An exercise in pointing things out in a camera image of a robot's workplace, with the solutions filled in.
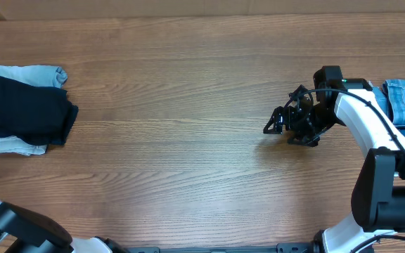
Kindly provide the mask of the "black polo shirt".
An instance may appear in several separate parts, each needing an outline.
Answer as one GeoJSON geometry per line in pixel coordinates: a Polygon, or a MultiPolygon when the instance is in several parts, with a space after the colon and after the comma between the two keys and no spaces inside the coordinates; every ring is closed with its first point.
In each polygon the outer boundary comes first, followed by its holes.
{"type": "Polygon", "coordinates": [[[0,138],[16,136],[30,145],[48,145],[51,92],[0,76],[0,138]]]}

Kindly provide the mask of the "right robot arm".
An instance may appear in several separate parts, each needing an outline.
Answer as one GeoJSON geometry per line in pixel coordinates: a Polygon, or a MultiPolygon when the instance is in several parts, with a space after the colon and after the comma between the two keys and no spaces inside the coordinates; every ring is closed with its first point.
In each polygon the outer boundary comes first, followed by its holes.
{"type": "Polygon", "coordinates": [[[314,73],[314,88],[299,86],[277,107],[264,134],[291,131],[288,143],[315,147],[336,124],[346,126],[364,163],[351,196],[351,212],[311,242],[284,242],[277,252],[373,252],[383,239],[405,241],[405,136],[381,110],[365,79],[345,79],[340,66],[314,73]]]}

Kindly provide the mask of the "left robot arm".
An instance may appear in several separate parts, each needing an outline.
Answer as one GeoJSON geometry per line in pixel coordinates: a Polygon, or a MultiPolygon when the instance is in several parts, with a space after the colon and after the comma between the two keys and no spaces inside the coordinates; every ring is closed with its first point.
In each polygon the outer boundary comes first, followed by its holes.
{"type": "Polygon", "coordinates": [[[104,253],[111,249],[100,239],[72,238],[47,216],[0,201],[0,242],[12,235],[16,241],[9,252],[104,253]]]}

